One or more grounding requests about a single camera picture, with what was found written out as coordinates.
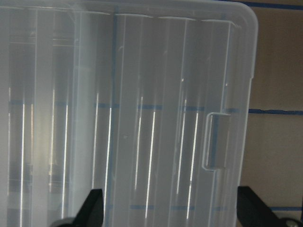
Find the blue line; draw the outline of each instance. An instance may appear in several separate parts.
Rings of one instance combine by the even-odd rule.
[[[119,108],[120,107],[120,105],[119,104],[113,104],[113,105],[110,105],[110,104],[108,104],[108,103],[98,103],[98,108],[107,108],[107,109],[109,109],[109,108],[115,108],[115,109],[117,109],[117,108]]]
[[[302,208],[301,208],[302,212],[301,212],[301,221],[303,222],[303,198],[302,198]]]
[[[56,101],[55,106],[66,106],[66,102]]]
[[[236,1],[236,2],[243,3],[249,7],[303,10],[303,6],[296,6],[296,5],[284,5],[284,4],[273,4],[273,3],[250,2],[250,1]]]
[[[188,206],[171,206],[172,210],[187,210]],[[194,206],[189,206],[189,210],[194,210]]]
[[[249,109],[250,114],[281,114],[281,115],[303,115],[301,110],[260,110],[260,109]]]
[[[145,210],[146,205],[130,205],[129,208],[132,209],[132,210]],[[154,208],[155,208],[154,205],[148,205],[147,206],[148,210],[153,210]]]
[[[161,105],[138,105],[138,109],[143,109],[143,110],[162,110]]]
[[[182,109],[185,111],[204,111],[204,106],[183,106]]]
[[[231,114],[231,113],[238,113],[239,109],[238,108],[227,108],[227,109],[225,109],[225,111],[227,113]]]
[[[9,104],[11,104],[11,105],[22,105],[23,101],[22,100],[10,100]]]
[[[302,211],[302,207],[270,207],[272,211]]]

